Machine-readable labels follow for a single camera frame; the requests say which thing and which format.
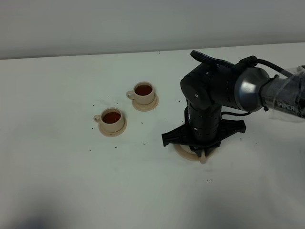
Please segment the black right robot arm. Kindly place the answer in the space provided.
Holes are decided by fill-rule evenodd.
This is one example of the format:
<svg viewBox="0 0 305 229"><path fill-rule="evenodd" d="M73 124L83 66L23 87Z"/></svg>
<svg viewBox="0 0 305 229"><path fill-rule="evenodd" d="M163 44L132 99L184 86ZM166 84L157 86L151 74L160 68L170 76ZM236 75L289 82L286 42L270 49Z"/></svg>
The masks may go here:
<svg viewBox="0 0 305 229"><path fill-rule="evenodd" d="M191 56L200 64L180 82L187 106L184 124L162 134L163 145L189 147L192 156L209 156L221 141L240 132L243 120L223 119L222 107L242 117L260 109L305 116L305 68L294 72L250 56L237 64L198 51Z"/></svg>

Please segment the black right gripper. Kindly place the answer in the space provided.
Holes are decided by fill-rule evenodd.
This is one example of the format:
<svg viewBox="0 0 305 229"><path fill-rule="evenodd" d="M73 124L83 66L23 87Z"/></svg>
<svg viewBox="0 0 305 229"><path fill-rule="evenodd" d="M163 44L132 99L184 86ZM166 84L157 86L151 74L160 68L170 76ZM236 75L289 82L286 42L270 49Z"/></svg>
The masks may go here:
<svg viewBox="0 0 305 229"><path fill-rule="evenodd" d="M202 110L187 102L184 110L184 124L168 133L162 134L163 145L186 145L199 158L211 155L220 142L236 133L245 132L243 120L221 118L222 107L214 104Z"/></svg>

